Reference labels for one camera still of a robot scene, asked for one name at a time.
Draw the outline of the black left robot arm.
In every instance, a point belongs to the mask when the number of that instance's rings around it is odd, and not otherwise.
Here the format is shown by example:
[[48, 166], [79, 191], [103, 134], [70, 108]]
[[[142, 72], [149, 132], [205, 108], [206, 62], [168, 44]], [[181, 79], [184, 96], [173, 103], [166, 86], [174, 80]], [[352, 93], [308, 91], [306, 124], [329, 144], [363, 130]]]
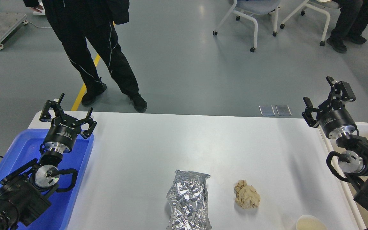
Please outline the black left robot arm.
[[77, 169], [58, 166], [63, 155], [73, 150], [79, 135], [84, 139], [92, 136], [97, 122], [91, 117], [93, 108], [83, 119], [66, 114], [60, 106], [63, 97], [48, 100], [41, 111], [40, 121], [51, 124], [40, 145], [41, 157], [0, 181], [0, 230], [16, 230], [19, 223], [29, 226], [51, 206], [49, 197], [54, 192], [68, 192], [77, 183]]

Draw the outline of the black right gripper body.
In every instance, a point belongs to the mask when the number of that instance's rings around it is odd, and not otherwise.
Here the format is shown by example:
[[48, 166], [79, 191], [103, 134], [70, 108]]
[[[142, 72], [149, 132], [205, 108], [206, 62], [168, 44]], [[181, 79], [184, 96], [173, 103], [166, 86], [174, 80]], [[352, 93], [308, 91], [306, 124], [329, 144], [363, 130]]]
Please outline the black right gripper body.
[[345, 107], [322, 113], [319, 124], [328, 139], [338, 139], [357, 130], [355, 121]]

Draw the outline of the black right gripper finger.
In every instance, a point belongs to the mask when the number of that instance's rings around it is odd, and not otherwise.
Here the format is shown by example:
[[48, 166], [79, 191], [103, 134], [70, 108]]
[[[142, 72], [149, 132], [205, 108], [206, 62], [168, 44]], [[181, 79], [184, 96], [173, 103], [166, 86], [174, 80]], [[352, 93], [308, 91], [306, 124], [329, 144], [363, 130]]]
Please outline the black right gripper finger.
[[[322, 116], [324, 115], [325, 110], [325, 101], [321, 103], [317, 108], [315, 108], [308, 97], [303, 97], [303, 101], [306, 105], [304, 112], [302, 112], [302, 117], [306, 121], [309, 127], [318, 128], [321, 126], [323, 128], [325, 126], [324, 122], [321, 121]], [[317, 118], [314, 119], [312, 113], [315, 112], [317, 114]]]
[[340, 110], [345, 107], [345, 104], [356, 101], [356, 96], [349, 83], [337, 81], [332, 77], [327, 76], [326, 80], [331, 86], [331, 91], [326, 100], [326, 107], [329, 110]]

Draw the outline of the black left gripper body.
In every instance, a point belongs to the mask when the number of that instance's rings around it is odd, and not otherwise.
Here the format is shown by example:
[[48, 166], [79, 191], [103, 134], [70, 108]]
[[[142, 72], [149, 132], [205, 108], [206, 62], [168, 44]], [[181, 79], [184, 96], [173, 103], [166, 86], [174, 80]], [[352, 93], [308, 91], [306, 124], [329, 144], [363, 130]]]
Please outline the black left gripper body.
[[76, 125], [78, 119], [65, 115], [64, 118], [58, 116], [52, 119], [50, 129], [43, 141], [45, 148], [51, 148], [57, 143], [64, 146], [61, 153], [69, 153], [73, 150], [81, 126]]

